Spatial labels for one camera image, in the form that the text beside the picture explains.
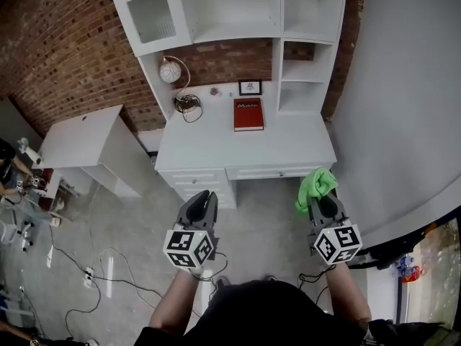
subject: power strip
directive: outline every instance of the power strip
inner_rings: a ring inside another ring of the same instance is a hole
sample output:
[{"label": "power strip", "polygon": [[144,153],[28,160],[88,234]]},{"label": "power strip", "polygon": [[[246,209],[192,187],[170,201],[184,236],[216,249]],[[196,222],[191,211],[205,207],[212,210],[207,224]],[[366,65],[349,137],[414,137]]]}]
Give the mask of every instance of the power strip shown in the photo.
[{"label": "power strip", "polygon": [[93,276],[94,276],[94,271],[90,267],[86,267],[86,272],[89,274],[85,274],[84,276],[84,286],[86,288],[93,288]]}]

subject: black cable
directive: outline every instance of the black cable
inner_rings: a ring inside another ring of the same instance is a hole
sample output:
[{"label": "black cable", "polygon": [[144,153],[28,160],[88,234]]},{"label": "black cable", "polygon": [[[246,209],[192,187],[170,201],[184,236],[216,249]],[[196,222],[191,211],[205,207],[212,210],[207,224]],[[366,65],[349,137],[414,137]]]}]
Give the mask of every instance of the black cable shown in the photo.
[{"label": "black cable", "polygon": [[[200,115],[198,116],[197,119],[193,120],[192,122],[189,122],[186,117],[185,117],[185,113],[187,113],[187,110],[188,109],[183,109],[182,108],[182,104],[186,103],[186,102],[196,102],[197,103],[197,106],[200,108]],[[193,123],[193,122],[197,122],[203,115],[203,107],[202,107],[202,102],[200,101],[200,99],[195,96],[195,95],[192,95],[192,94],[189,94],[189,95],[184,95],[181,99],[174,99],[174,108],[176,109],[177,112],[180,112],[182,114],[182,117],[184,118],[184,121],[186,123]]]},{"label": "black cable", "polygon": [[216,293],[216,291],[218,290],[218,287],[216,286],[216,283],[214,281],[214,277],[216,277],[218,274],[224,272],[224,270],[228,267],[229,265],[229,261],[228,261],[228,257],[226,254],[223,254],[222,252],[216,252],[216,254],[218,255],[222,255],[225,257],[225,265],[224,265],[224,268],[221,269],[221,270],[218,270],[214,275],[211,275],[210,277],[206,277],[206,278],[203,278],[203,277],[197,277],[195,274],[193,274],[192,272],[190,272],[190,274],[192,274],[195,278],[197,278],[200,282],[209,282],[212,284],[213,286],[213,291],[210,293],[210,295],[208,296],[208,303],[211,302],[211,298],[213,297],[213,295]]},{"label": "black cable", "polygon": [[326,286],[322,291],[320,291],[320,293],[318,294],[317,296],[317,300],[315,300],[315,304],[317,305],[318,303],[318,300],[320,299],[320,296],[322,296],[322,293],[324,292],[324,290],[326,290],[328,288],[328,286]]},{"label": "black cable", "polygon": [[10,204],[12,205],[18,205],[21,203],[22,201],[22,194],[19,194],[19,201],[17,203],[15,203],[14,201],[12,201],[10,198],[8,198],[6,195],[2,195],[3,198],[5,198],[6,201],[8,201]]},{"label": "black cable", "polygon": [[[128,285],[131,285],[135,288],[138,288],[140,290],[144,290],[144,291],[148,291],[148,292],[154,292],[158,297],[160,298],[164,298],[159,292],[157,292],[156,290],[151,290],[150,288],[144,288],[144,287],[141,287],[139,285],[135,285],[134,283],[131,283],[130,281],[128,280],[110,280],[109,278],[103,278],[103,277],[97,277],[97,276],[94,276],[94,275],[91,275],[90,273],[88,273],[85,269],[83,269],[80,264],[73,258],[71,257],[67,252],[65,252],[64,250],[62,249],[59,249],[58,247],[55,246],[55,240],[54,240],[54,235],[53,235],[53,230],[51,229],[51,226],[50,226],[50,233],[51,233],[51,242],[52,242],[52,245],[54,247],[55,250],[59,251],[59,252],[62,252],[67,258],[69,258],[76,266],[78,269],[80,269],[84,274],[86,275],[90,275],[92,276],[94,279],[98,279],[98,280],[106,280],[108,282],[123,282],[123,283],[127,283]],[[195,310],[192,310],[192,313],[194,313],[196,316],[198,316],[200,318],[200,315],[195,311]]]},{"label": "black cable", "polygon": [[98,298],[98,302],[96,304],[96,306],[92,309],[92,310],[89,310],[89,311],[84,311],[84,310],[78,310],[78,309],[71,309],[69,310],[67,313],[66,313],[66,316],[64,317],[64,321],[66,322],[66,328],[67,328],[67,332],[70,334],[70,336],[73,338],[73,334],[71,333],[71,330],[69,329],[69,325],[68,325],[68,322],[67,322],[67,317],[68,315],[72,312],[72,311],[75,311],[76,313],[81,313],[81,314],[90,314],[92,313],[93,311],[95,311],[98,306],[99,306],[99,303],[101,302],[101,290],[99,289],[99,286],[96,284],[96,282],[94,282],[91,278],[88,278],[91,282],[94,283],[94,285],[96,286],[97,290],[98,290],[98,294],[99,294],[99,298]]},{"label": "black cable", "polygon": [[330,267],[328,267],[327,269],[325,269],[317,275],[300,273],[297,277],[297,287],[301,290],[303,288],[304,283],[315,283],[319,281],[322,278],[322,275],[329,272],[330,270],[333,270],[334,268],[336,268],[336,264],[331,265]]},{"label": "black cable", "polygon": [[22,293],[24,294],[24,297],[27,299],[27,301],[29,301],[30,307],[32,308],[32,312],[34,313],[35,322],[40,327],[40,331],[42,332],[43,336],[45,336],[45,338],[49,340],[50,338],[49,336],[46,335],[45,331],[43,330],[42,322],[40,321],[40,318],[38,317],[38,313],[37,313],[37,310],[35,310],[34,304],[31,302],[29,296],[26,294],[26,291],[22,291]]}]

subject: person's arm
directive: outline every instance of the person's arm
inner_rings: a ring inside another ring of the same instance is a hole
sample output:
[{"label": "person's arm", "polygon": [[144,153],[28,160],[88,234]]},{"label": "person's arm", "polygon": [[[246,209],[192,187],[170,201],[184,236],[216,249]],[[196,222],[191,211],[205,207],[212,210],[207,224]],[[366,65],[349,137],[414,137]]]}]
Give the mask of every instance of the person's arm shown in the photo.
[{"label": "person's arm", "polygon": [[368,302],[354,282],[345,262],[326,272],[334,314],[347,321],[364,323],[372,320]]},{"label": "person's arm", "polygon": [[22,173],[24,173],[27,177],[34,177],[32,171],[27,168],[26,164],[24,164],[17,155],[12,159],[13,164],[18,168]]},{"label": "person's arm", "polygon": [[178,270],[164,298],[153,311],[149,326],[176,337],[184,335],[198,284],[199,280],[192,274]]},{"label": "person's arm", "polygon": [[20,337],[20,338],[22,338],[24,340],[29,341],[29,342],[33,340],[33,338],[29,334],[27,334],[27,333],[23,332],[21,329],[13,327],[12,325],[10,325],[8,323],[5,323],[4,321],[1,321],[1,320],[0,320],[0,332],[12,333],[15,336],[18,336],[18,337]]},{"label": "person's arm", "polygon": [[17,194],[17,189],[15,188],[5,188],[2,183],[0,182],[0,195],[3,196],[10,196]]}]

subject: person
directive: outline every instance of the person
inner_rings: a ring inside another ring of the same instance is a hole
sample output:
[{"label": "person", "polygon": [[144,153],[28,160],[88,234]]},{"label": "person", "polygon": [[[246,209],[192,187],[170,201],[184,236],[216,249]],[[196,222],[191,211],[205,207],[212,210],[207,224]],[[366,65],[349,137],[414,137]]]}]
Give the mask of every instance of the person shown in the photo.
[{"label": "person", "polygon": [[14,148],[0,138],[0,195],[17,194],[17,181],[24,185],[33,177],[32,171],[19,159]]},{"label": "person", "polygon": [[80,343],[74,341],[51,341],[42,340],[24,329],[12,326],[4,320],[0,320],[0,345],[14,345],[14,346],[97,346],[96,341],[89,340],[87,343]]},{"label": "person", "polygon": [[360,345],[367,333],[371,312],[349,268],[339,263],[325,272],[334,315],[317,307],[301,290],[278,280],[255,280],[224,285],[197,325],[186,334],[199,279],[179,270],[166,295],[154,310],[148,327],[135,346],[192,342],[222,342],[238,345],[300,341],[309,345]]},{"label": "person", "polygon": [[29,193],[29,198],[22,198],[17,190],[17,182],[22,181],[24,190],[34,177],[32,171],[19,159],[14,148],[0,138],[0,197],[8,199],[17,211],[35,219],[37,222],[51,223],[53,216],[43,211],[37,204],[39,196]]}]

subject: green cloth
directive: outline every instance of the green cloth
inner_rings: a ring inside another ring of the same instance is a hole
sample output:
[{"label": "green cloth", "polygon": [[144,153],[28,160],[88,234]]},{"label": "green cloth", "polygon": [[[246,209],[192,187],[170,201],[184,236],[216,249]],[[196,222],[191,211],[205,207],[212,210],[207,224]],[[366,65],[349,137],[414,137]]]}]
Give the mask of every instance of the green cloth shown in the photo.
[{"label": "green cloth", "polygon": [[297,211],[307,214],[309,211],[308,197],[321,198],[336,187],[338,187],[338,182],[329,170],[318,168],[311,172],[303,179],[300,190],[297,193],[295,203]]}]

